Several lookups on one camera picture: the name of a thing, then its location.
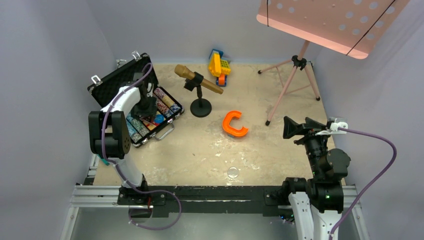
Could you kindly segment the black poker chip case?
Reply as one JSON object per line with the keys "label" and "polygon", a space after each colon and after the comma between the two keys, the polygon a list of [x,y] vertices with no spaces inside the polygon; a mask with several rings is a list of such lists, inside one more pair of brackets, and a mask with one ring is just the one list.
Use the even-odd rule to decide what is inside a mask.
{"label": "black poker chip case", "polygon": [[[142,137],[137,143],[133,143],[131,141],[134,146],[138,148],[139,146],[145,144],[149,139],[156,138],[156,134],[159,131],[161,131],[169,124],[172,124],[173,121],[181,114],[183,114],[185,110],[184,107],[175,98],[173,98],[163,87],[159,85],[159,81],[154,69],[152,68],[151,70],[149,70],[149,68],[146,66],[147,64],[151,63],[150,56],[147,53],[143,53],[140,55],[137,51],[133,52],[133,56],[133,60],[123,64],[122,66],[117,68],[117,70],[108,74],[104,78],[96,80],[95,83],[90,85],[87,89],[88,92],[93,96],[93,98],[100,104],[100,106],[105,107],[112,100],[112,98],[117,95],[119,88],[123,86],[129,86],[132,83],[136,82],[137,79],[140,79],[143,75],[148,74],[143,80],[157,81],[157,88],[161,88],[166,94],[171,97],[172,100],[174,100],[182,108],[182,110],[174,113],[171,117],[164,116],[164,122],[162,122],[155,129],[149,130],[149,133],[146,136]],[[155,117],[157,114],[162,115],[158,108],[153,117]],[[128,119],[129,116],[137,118],[132,115],[132,109],[126,117],[126,120],[128,121],[130,121]]]}

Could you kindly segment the clear round button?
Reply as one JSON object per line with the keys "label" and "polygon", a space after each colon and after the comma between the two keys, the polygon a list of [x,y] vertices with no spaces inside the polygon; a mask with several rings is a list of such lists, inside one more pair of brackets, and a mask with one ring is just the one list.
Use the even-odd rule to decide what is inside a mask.
{"label": "clear round button", "polygon": [[235,167],[235,166],[232,166],[232,167],[230,167],[230,168],[227,170],[227,176],[228,176],[230,179],[235,179],[235,178],[237,178],[237,177],[239,176],[239,174],[240,174],[240,170],[239,170],[237,167]]}

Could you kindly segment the blue small blind button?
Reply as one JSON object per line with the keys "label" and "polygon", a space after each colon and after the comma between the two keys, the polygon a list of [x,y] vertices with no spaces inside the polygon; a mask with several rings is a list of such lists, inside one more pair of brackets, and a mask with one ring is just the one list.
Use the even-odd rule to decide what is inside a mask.
{"label": "blue small blind button", "polygon": [[154,119],[154,123],[159,125],[165,121],[165,117],[162,114],[157,114]]}

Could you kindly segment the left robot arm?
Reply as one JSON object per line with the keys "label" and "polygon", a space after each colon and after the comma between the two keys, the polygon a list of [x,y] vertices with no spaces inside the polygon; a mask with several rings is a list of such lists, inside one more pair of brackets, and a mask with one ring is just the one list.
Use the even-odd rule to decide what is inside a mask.
{"label": "left robot arm", "polygon": [[137,87],[143,79],[119,88],[117,95],[101,110],[88,114],[89,145],[93,154],[110,163],[123,188],[131,189],[129,197],[138,205],[146,203],[154,190],[149,190],[144,174],[125,155],[131,148],[126,117],[141,100]]}

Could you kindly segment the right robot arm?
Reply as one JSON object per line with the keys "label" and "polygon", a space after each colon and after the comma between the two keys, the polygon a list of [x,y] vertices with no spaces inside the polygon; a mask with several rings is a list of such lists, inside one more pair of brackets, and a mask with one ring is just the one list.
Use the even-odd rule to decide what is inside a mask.
{"label": "right robot arm", "polygon": [[309,117],[297,123],[288,116],[283,119],[283,138],[304,146],[312,178],[287,177],[280,196],[292,207],[298,239],[337,239],[331,227],[341,220],[344,211],[344,192],[341,180],[348,175],[351,158],[341,149],[328,149],[331,135],[342,134],[348,127],[343,118],[332,117],[326,124]]}

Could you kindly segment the red texas card deck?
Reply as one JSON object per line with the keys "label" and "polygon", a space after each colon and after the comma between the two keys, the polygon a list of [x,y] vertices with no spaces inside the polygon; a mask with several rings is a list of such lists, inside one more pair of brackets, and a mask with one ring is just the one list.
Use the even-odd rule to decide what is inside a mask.
{"label": "red texas card deck", "polygon": [[155,117],[153,117],[153,116],[150,116],[150,117],[143,117],[143,118],[141,118],[140,120],[143,122],[143,124],[149,129],[149,130],[153,130],[153,129],[155,129],[157,126],[159,126],[159,125],[156,125],[155,123],[154,123],[154,119],[155,119]]}

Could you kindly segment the red poker chip row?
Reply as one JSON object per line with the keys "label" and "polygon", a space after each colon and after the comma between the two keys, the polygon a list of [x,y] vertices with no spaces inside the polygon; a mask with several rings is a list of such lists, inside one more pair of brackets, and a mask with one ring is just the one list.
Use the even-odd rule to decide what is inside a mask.
{"label": "red poker chip row", "polygon": [[156,98],[156,105],[164,117],[169,118],[174,114],[174,112],[159,98]]}

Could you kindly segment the purple yellow chip row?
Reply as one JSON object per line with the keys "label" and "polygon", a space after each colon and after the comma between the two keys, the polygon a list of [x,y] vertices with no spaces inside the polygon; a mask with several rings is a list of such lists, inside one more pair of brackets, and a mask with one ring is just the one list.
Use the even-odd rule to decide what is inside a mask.
{"label": "purple yellow chip row", "polygon": [[182,110],[182,108],[174,100],[172,100],[171,97],[167,93],[165,93],[161,88],[156,88],[153,93],[156,98],[159,98],[173,111],[173,114]]}

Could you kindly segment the gold microphone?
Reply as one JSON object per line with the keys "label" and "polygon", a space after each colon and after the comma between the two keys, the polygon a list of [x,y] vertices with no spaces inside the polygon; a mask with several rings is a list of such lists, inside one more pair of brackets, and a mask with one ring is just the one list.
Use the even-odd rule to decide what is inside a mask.
{"label": "gold microphone", "polygon": [[192,81],[195,83],[195,85],[200,85],[210,91],[213,91],[217,94],[222,94],[224,90],[219,87],[218,85],[214,84],[213,82],[207,80],[203,77],[203,75],[193,72],[190,69],[188,69],[185,65],[177,64],[174,68],[175,74],[177,74],[181,78],[188,79],[189,81]]}

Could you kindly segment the black microphone stand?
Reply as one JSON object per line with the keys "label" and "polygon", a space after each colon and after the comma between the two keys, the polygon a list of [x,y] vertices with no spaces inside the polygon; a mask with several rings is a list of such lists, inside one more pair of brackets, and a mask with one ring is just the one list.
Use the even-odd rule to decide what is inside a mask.
{"label": "black microphone stand", "polygon": [[195,85],[193,81],[185,79],[183,87],[189,91],[196,89],[197,99],[191,103],[190,112],[197,118],[208,116],[212,111],[212,105],[207,99],[203,98],[202,86]]}

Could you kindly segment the teal plastic clip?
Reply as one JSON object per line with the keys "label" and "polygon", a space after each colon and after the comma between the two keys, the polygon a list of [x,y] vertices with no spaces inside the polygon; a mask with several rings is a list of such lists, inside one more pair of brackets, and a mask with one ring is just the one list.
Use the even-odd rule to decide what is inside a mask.
{"label": "teal plastic clip", "polygon": [[102,163],[104,163],[106,166],[109,166],[110,163],[108,161],[106,161],[105,159],[101,158],[100,159]]}

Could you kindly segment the orange C-shaped track piece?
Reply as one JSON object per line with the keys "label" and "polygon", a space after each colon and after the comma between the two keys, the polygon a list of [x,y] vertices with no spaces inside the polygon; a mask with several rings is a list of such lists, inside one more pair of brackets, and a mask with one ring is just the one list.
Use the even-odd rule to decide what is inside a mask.
{"label": "orange C-shaped track piece", "polygon": [[234,121],[238,121],[242,117],[242,112],[238,110],[229,111],[222,120],[222,130],[232,138],[245,137],[249,129],[243,125],[236,126]]}

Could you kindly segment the toy brick truck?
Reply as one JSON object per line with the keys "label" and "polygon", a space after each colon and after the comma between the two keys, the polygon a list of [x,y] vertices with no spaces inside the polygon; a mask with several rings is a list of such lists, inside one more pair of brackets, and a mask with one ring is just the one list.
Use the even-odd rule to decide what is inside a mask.
{"label": "toy brick truck", "polygon": [[219,87],[226,87],[228,75],[231,73],[231,60],[224,56],[224,52],[213,48],[209,54],[208,70],[216,78],[215,84]]}

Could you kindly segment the pink music stand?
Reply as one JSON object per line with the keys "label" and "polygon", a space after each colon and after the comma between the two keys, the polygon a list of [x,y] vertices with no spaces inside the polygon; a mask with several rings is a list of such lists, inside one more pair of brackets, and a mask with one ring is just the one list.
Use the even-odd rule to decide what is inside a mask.
{"label": "pink music stand", "polygon": [[265,124],[268,126],[297,71],[311,71],[304,58],[314,43],[355,59],[365,59],[408,4],[407,0],[263,0],[259,23],[304,40],[292,59],[261,69],[259,74],[291,62],[292,70]]}

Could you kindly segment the black aluminium base frame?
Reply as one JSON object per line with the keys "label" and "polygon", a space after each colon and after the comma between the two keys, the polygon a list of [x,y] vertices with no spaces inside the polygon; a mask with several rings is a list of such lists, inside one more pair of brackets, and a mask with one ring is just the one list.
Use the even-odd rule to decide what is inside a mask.
{"label": "black aluminium base frame", "polygon": [[357,189],[344,186],[343,196],[323,196],[324,211],[305,190],[289,186],[151,186],[140,194],[120,186],[77,185],[70,202],[60,238],[69,240],[82,208],[123,208],[146,210],[156,218],[170,213],[262,214],[281,217],[296,226],[301,240],[335,240],[341,207],[346,218],[353,218],[361,240],[369,239]]}

